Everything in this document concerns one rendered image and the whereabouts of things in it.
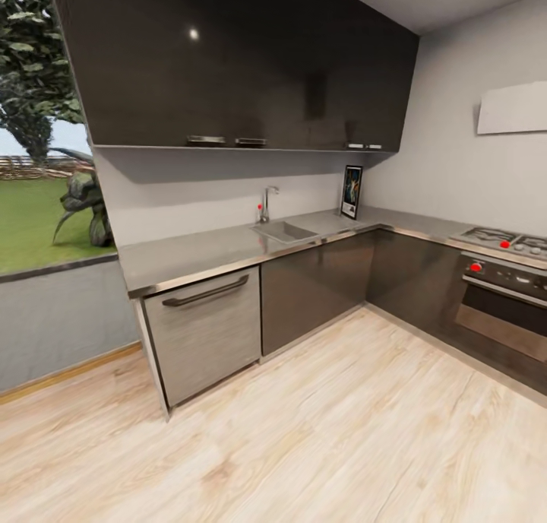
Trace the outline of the poster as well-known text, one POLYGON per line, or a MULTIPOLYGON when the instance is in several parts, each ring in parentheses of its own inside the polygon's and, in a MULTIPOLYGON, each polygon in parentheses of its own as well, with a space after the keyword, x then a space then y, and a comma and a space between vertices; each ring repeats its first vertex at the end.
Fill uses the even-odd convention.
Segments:
POLYGON ((362 166, 346 166, 341 212, 346 216, 350 216, 351 220, 356 220, 357 218, 357 208, 360 199, 360 189, 362 187, 362 177, 362 166))

